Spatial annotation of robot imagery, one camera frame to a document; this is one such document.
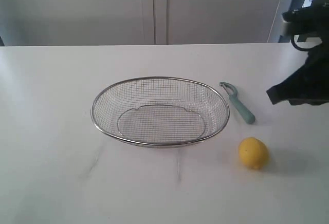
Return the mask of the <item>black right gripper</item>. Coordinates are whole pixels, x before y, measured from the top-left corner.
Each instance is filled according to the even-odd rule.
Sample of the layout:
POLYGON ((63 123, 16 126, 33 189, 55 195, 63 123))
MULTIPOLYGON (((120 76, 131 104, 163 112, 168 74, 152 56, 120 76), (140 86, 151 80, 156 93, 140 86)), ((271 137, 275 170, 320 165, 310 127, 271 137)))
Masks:
POLYGON ((316 33, 322 43, 309 50, 302 74, 292 74, 266 91, 273 105, 283 101, 288 101, 292 106, 328 103, 328 91, 307 92, 328 86, 328 4, 302 9, 299 33, 316 33))

